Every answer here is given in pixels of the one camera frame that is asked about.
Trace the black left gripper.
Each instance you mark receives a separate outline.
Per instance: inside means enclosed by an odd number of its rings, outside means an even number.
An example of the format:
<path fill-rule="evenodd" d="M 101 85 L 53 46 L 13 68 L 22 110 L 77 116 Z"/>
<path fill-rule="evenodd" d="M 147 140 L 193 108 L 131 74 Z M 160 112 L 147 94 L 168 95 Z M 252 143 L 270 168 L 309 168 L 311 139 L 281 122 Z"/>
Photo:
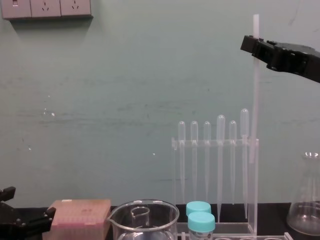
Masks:
<path fill-rule="evenodd" d="M 14 208 L 7 203 L 14 198 L 16 188 L 0 190 L 0 239 L 26 240 L 25 234 L 48 232 L 53 223 L 56 208 Z"/>

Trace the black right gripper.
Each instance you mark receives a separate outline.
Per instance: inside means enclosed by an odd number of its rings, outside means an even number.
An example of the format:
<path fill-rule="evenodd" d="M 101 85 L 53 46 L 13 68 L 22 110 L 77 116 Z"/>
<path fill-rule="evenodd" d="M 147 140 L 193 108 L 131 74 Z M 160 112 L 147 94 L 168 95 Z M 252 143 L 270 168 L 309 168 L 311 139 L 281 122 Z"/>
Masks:
<path fill-rule="evenodd" d="M 312 47 L 245 35 L 240 49 L 266 63 L 270 70 L 320 82 L 320 52 Z"/>

